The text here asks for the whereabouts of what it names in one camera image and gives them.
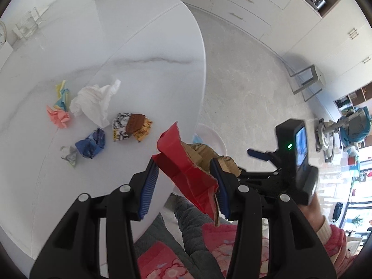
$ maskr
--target green plant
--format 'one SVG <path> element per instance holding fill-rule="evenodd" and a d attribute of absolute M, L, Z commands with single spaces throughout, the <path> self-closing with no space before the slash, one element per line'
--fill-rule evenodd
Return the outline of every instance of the green plant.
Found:
<path fill-rule="evenodd" d="M 360 217 L 360 215 L 356 216 L 351 220 L 351 223 L 354 225 L 355 228 L 359 227 L 362 225 L 363 218 Z"/>

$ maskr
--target crumpled pink paper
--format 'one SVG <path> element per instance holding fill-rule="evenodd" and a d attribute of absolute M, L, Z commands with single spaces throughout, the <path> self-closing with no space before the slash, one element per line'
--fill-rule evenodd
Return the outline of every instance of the crumpled pink paper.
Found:
<path fill-rule="evenodd" d="M 68 112 L 63 110 L 53 110 L 47 106 L 46 111 L 49 115 L 50 121 L 57 125 L 58 128 L 67 128 L 66 122 L 70 120 Z"/>

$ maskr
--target hand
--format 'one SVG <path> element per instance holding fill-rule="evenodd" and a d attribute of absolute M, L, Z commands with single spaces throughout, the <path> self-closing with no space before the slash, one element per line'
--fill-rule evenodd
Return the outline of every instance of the hand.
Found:
<path fill-rule="evenodd" d="M 314 197 L 308 206 L 298 206 L 301 212 L 304 214 L 315 232 L 319 231 L 324 223 L 324 216 L 320 209 L 320 203 L 318 195 L 315 193 Z"/>

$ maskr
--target black bag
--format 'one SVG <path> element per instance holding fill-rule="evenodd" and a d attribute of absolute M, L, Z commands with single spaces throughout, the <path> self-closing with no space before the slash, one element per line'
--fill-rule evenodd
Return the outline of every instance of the black bag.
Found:
<path fill-rule="evenodd" d="M 336 206 L 334 207 L 332 221 L 335 223 L 341 216 L 341 211 L 344 205 L 341 202 L 337 202 Z"/>

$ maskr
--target person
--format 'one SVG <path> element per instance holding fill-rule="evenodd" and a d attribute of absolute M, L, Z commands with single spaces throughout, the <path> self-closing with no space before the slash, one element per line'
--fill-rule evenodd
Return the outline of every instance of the person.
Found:
<path fill-rule="evenodd" d="M 171 195 L 166 207 L 171 208 L 182 232 L 183 248 L 165 227 L 161 214 L 134 244 L 142 279 L 224 279 L 229 268 L 236 235 L 236 225 L 203 214 L 186 198 Z M 309 206 L 300 206 L 312 228 L 323 243 L 337 276 L 352 264 L 346 247 L 344 230 L 330 225 L 321 214 L 317 195 Z M 269 240 L 263 237 L 260 278 L 266 276 L 269 260 Z"/>

